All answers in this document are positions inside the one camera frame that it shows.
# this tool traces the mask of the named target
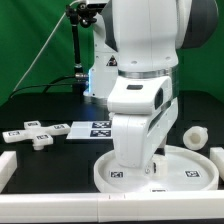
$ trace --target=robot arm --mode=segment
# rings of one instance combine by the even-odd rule
[[[195,2],[198,1],[112,2],[119,77],[108,98],[108,109],[115,113],[113,140],[116,159],[122,166],[150,166],[152,156],[177,118],[176,48],[200,46],[217,24],[217,16],[211,16],[217,14],[215,1],[206,1],[213,10],[209,9],[209,13],[208,8],[202,7],[199,18],[195,11],[202,5]],[[212,22],[208,22],[209,31],[198,41],[197,33],[189,33],[202,18]]]

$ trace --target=white platform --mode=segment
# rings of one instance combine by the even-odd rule
[[[94,166],[94,181],[102,193],[216,190],[219,172],[206,157],[184,148],[165,147],[167,174],[146,174],[120,166],[111,151]]]

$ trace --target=white block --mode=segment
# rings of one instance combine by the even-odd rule
[[[16,152],[4,152],[0,157],[0,192],[17,168]]]
[[[211,148],[210,159],[217,166],[219,176],[224,180],[224,149],[221,147]]]

